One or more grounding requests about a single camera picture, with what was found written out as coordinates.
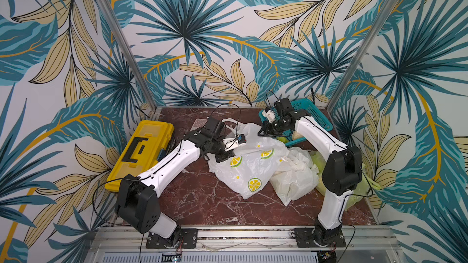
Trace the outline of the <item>green pear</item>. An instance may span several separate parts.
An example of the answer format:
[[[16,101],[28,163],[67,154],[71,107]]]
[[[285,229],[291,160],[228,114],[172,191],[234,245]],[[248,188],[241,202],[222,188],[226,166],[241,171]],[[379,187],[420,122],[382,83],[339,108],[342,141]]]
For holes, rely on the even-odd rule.
[[[286,137],[277,137],[277,140],[281,141],[282,143],[288,143],[288,139]]]

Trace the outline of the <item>white lemon plastic bag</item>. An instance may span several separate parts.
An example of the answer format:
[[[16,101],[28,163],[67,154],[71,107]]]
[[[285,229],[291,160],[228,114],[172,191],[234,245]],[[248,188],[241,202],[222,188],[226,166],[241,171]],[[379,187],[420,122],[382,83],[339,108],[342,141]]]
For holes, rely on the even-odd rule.
[[[285,207],[314,190],[319,184],[319,169],[311,151],[291,148],[269,182]]]

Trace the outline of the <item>green avocado plastic bag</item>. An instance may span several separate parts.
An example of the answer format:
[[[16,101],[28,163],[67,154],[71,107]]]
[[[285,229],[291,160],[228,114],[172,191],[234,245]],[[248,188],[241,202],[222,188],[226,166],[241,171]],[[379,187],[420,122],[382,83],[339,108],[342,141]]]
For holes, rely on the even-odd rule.
[[[319,182],[315,189],[318,190],[320,194],[325,196],[326,188],[322,181],[322,173],[325,168],[325,159],[319,152],[312,150],[310,150],[310,157],[312,159],[312,162],[317,166],[319,170]],[[366,174],[364,174],[362,181],[359,182],[357,188],[353,191],[353,195],[348,198],[345,210],[348,210],[354,204],[359,202],[364,196],[367,197],[368,195],[372,195],[371,189],[380,191],[383,189],[383,187],[374,180],[372,180],[370,177],[368,177]]]

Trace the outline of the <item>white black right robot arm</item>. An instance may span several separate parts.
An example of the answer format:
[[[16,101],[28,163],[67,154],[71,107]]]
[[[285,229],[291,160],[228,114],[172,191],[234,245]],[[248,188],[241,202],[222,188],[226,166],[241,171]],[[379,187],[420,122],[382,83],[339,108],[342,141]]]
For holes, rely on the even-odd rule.
[[[259,116],[262,129],[258,136],[276,138],[293,131],[302,135],[325,159],[322,182],[326,191],[312,237],[318,246],[330,244],[340,235],[346,203],[363,178],[361,150],[336,139],[308,110],[295,107],[287,98],[278,99]]]

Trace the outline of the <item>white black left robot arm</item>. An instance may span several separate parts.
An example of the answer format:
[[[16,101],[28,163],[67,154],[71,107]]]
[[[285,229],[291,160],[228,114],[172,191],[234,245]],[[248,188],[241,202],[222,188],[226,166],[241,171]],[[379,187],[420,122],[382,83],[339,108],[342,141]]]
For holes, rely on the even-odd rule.
[[[225,161],[234,156],[234,150],[226,148],[224,129],[224,122],[209,117],[203,127],[188,132],[155,166],[137,177],[125,176],[119,186],[115,213],[141,234],[178,240],[180,226],[162,213],[158,199],[182,170],[201,157],[211,154],[217,161]]]

